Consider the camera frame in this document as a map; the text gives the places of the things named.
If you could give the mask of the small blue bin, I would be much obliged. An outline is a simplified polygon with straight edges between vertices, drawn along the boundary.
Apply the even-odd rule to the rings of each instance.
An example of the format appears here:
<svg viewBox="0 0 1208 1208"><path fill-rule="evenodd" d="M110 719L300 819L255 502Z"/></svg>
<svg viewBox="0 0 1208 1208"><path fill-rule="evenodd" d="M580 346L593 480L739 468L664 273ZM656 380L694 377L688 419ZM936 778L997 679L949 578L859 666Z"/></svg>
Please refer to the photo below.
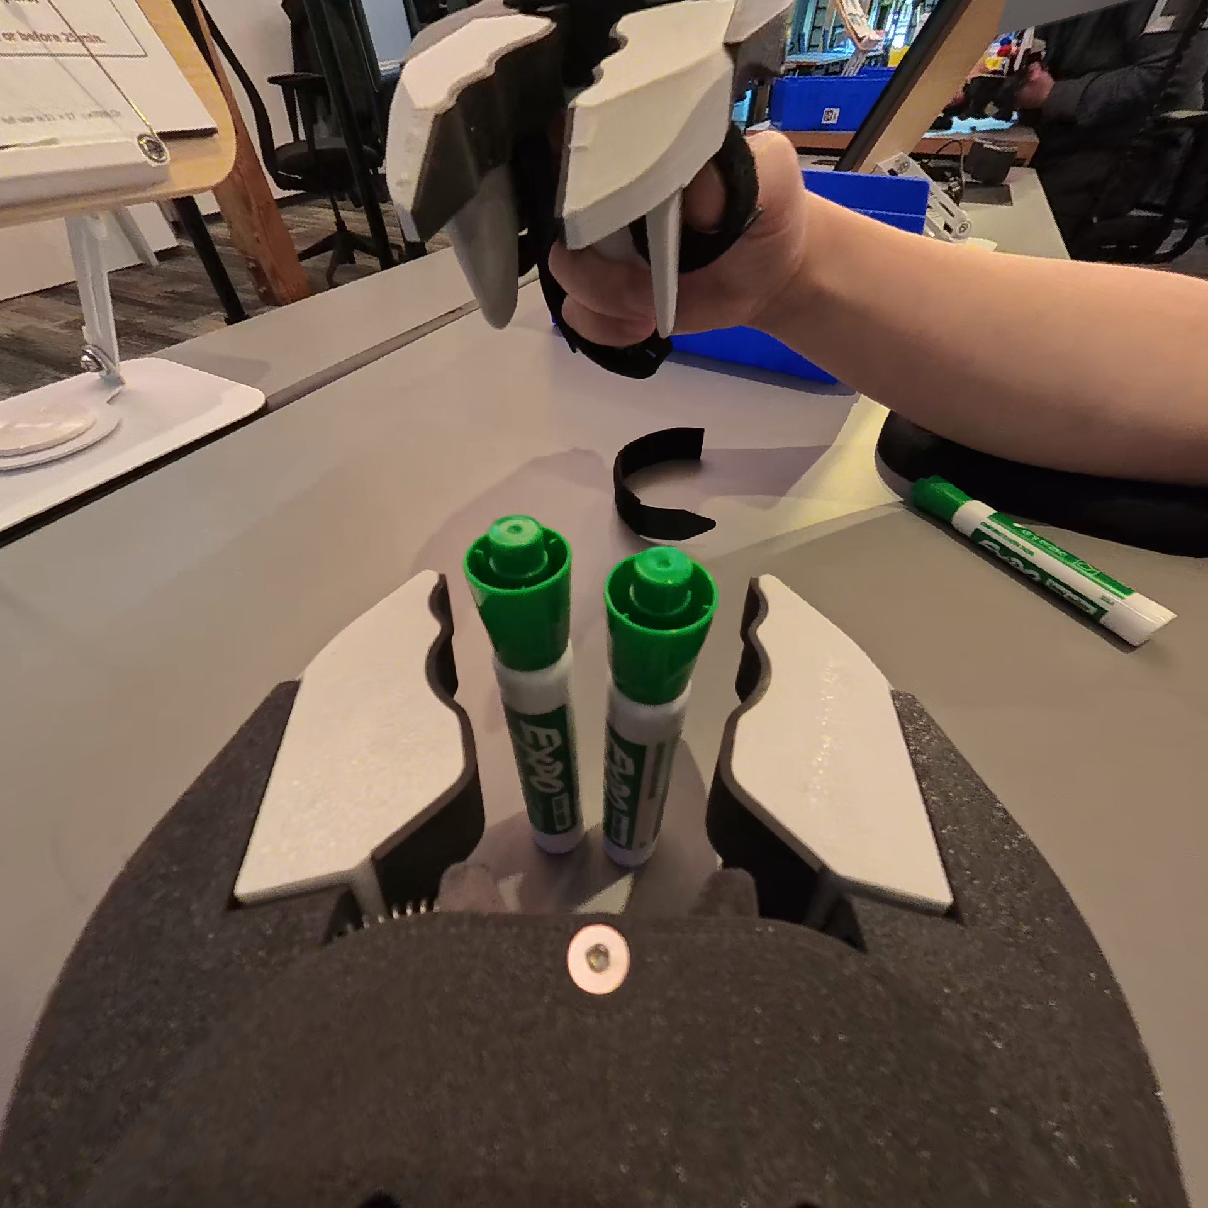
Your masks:
<svg viewBox="0 0 1208 1208"><path fill-rule="evenodd" d="M787 75L771 85L768 124L790 132L853 132L871 112L894 71L864 67L853 75Z"/></svg>

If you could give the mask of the curved wooden panel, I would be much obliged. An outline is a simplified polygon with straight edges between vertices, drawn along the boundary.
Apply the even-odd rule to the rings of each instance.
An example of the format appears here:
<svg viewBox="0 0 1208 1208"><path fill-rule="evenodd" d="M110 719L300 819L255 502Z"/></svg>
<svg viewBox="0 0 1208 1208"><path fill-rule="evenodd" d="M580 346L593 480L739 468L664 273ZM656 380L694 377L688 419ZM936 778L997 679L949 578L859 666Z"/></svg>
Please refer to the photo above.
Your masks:
<svg viewBox="0 0 1208 1208"><path fill-rule="evenodd" d="M870 174L913 153L999 29L1005 2L941 2L839 156L835 170Z"/></svg>
<svg viewBox="0 0 1208 1208"><path fill-rule="evenodd" d="M173 3L138 2L169 54L183 72L196 96L217 122L217 131L206 136L169 137L168 171L158 185L129 190L81 194L40 204L9 208L1 205L3 228L48 219L81 215L123 205L173 200L210 190L221 183L233 164L233 129L222 95L216 87L203 56L177 15Z"/></svg>

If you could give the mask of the blue plastic bin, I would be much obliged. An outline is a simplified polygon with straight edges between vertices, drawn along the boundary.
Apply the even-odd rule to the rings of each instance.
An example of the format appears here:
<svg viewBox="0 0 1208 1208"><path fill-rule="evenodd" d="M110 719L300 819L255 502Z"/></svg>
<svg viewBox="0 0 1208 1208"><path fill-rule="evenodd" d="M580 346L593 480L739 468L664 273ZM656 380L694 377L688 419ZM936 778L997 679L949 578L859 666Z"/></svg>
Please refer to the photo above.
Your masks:
<svg viewBox="0 0 1208 1208"><path fill-rule="evenodd" d="M897 179L859 173L801 170L809 195L826 199L892 229L922 236L928 208L928 179ZM671 336L671 353L756 369L792 379L836 385L837 379L775 338L748 327L714 329Z"/></svg>

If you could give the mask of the white stand bracket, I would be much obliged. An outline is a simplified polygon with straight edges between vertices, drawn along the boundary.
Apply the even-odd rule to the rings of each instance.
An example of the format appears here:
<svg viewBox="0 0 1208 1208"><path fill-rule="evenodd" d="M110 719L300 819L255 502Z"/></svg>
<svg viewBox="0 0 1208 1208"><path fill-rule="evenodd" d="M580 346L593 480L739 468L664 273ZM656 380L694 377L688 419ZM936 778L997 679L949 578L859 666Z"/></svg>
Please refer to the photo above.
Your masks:
<svg viewBox="0 0 1208 1208"><path fill-rule="evenodd" d="M101 251L106 227L101 215L64 219L81 307L80 369L108 388L124 385L113 317L109 271Z"/></svg>

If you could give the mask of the black mesh office chair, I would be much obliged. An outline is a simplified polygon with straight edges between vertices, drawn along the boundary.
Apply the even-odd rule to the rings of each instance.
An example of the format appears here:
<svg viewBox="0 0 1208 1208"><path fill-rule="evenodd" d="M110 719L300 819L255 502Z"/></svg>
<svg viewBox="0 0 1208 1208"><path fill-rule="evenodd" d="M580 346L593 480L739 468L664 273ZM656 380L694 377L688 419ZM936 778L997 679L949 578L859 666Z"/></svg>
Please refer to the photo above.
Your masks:
<svg viewBox="0 0 1208 1208"><path fill-rule="evenodd" d="M1205 238L1206 111L1147 117L1068 243L1074 261L1165 266Z"/></svg>

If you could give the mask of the white instruction sheet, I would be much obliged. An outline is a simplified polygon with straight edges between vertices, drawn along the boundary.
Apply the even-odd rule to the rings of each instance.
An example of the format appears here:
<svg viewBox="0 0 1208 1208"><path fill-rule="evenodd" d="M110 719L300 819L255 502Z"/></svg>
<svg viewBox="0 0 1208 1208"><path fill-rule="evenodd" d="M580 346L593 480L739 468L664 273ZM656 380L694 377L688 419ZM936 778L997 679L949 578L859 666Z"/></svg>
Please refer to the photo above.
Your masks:
<svg viewBox="0 0 1208 1208"><path fill-rule="evenodd" d="M158 185L218 130L134 2L1 4L1 205Z"/></svg>

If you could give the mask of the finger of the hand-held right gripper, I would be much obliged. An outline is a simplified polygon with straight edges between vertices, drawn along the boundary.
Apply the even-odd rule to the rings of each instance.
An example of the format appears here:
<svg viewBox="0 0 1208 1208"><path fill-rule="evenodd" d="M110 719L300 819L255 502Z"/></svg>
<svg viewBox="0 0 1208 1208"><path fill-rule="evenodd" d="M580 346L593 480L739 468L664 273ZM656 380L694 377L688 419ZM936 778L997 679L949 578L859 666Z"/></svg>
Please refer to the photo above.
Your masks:
<svg viewBox="0 0 1208 1208"><path fill-rule="evenodd" d="M644 221L649 252L678 251L683 192L729 124L734 7L670 3L615 24L617 48L567 110L557 217L568 249Z"/></svg>
<svg viewBox="0 0 1208 1208"><path fill-rule="evenodd" d="M503 170L520 244L549 205L548 131L564 107L564 13L454 13L415 41L388 110L384 178L403 236L427 241Z"/></svg>

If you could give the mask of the green dry-erase marker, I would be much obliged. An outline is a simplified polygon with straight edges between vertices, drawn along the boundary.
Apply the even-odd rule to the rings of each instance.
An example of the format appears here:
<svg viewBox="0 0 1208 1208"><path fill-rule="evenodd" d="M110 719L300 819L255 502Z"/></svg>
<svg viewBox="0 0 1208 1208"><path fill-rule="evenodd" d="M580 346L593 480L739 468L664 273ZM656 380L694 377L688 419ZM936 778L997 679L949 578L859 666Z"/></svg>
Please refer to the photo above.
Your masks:
<svg viewBox="0 0 1208 1208"><path fill-rule="evenodd" d="M610 682L601 845L616 866L640 869L656 848L717 584L684 551L649 546L611 568L602 598Z"/></svg>
<svg viewBox="0 0 1208 1208"><path fill-rule="evenodd" d="M490 642L533 842L564 855L585 835L569 643L571 550L524 515L495 520L462 558L462 575Z"/></svg>
<svg viewBox="0 0 1208 1208"><path fill-rule="evenodd" d="M1146 645L1176 619L1175 612L975 500L946 478L928 476L915 481L910 504L1131 647Z"/></svg>

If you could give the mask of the person's right hand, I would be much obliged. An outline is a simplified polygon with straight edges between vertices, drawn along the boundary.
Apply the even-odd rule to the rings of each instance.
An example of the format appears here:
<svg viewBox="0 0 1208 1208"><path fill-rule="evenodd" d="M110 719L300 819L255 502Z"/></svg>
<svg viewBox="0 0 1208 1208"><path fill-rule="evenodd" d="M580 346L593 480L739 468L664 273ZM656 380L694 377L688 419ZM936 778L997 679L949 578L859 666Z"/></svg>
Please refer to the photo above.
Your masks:
<svg viewBox="0 0 1208 1208"><path fill-rule="evenodd" d="M679 276L674 335L757 326L803 261L807 194L797 154L776 130L743 140L757 171L758 214L717 261ZM564 291L562 317L583 340L625 348L656 332L651 271L640 260L611 261L554 243L548 268Z"/></svg>

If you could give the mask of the person's right forearm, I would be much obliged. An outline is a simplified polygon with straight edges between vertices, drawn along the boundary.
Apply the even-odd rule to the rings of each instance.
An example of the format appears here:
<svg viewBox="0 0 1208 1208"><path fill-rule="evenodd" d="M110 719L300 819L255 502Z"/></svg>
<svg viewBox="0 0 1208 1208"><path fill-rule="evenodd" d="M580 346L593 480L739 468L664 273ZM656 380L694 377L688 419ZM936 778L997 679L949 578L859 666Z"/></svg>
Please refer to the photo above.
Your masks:
<svg viewBox="0 0 1208 1208"><path fill-rule="evenodd" d="M763 324L837 382L1007 461L1205 486L1205 280L958 249L801 203L801 258Z"/></svg>

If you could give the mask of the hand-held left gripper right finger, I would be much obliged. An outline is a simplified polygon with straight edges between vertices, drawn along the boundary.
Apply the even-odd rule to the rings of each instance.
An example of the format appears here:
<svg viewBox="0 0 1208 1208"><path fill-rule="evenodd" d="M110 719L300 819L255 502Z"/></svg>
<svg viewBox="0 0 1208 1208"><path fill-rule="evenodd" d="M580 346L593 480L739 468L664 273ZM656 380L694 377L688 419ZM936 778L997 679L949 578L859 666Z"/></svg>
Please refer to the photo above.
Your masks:
<svg viewBox="0 0 1208 1208"><path fill-rule="evenodd" d="M929 916L954 905L893 690L865 652L776 577L747 584L737 706L704 828L764 916L866 899Z"/></svg>

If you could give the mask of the white round pad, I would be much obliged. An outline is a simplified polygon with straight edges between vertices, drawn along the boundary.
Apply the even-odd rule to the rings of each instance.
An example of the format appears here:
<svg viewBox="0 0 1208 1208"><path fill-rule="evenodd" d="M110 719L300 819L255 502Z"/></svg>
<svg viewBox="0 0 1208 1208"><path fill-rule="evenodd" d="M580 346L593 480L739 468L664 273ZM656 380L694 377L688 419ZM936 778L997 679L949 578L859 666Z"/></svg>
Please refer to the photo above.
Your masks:
<svg viewBox="0 0 1208 1208"><path fill-rule="evenodd" d="M100 444L120 414L108 402L8 399L1 404L1 472L31 471Z"/></svg>

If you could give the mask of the wooden support post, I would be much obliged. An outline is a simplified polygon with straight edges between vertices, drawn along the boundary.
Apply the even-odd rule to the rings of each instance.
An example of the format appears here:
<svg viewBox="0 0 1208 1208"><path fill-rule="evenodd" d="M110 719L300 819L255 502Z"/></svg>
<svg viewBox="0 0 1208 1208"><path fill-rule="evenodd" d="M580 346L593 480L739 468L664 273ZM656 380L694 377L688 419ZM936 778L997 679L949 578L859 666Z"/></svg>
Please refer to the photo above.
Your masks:
<svg viewBox="0 0 1208 1208"><path fill-rule="evenodd" d="M310 296L310 282L254 149L202 3L173 2L172 7L206 61L231 121L232 165L213 189L231 244L244 261L259 301L275 307L291 305Z"/></svg>

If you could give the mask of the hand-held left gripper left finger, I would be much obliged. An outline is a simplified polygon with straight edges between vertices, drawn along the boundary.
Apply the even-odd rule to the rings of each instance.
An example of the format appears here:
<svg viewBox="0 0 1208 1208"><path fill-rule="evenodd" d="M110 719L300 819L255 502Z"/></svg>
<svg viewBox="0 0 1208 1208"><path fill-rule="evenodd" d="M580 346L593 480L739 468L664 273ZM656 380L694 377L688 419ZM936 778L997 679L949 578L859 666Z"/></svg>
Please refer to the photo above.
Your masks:
<svg viewBox="0 0 1208 1208"><path fill-rule="evenodd" d="M422 570L301 672L232 894L242 906L347 890L359 909L434 899L484 831L475 740L455 701L445 575Z"/></svg>

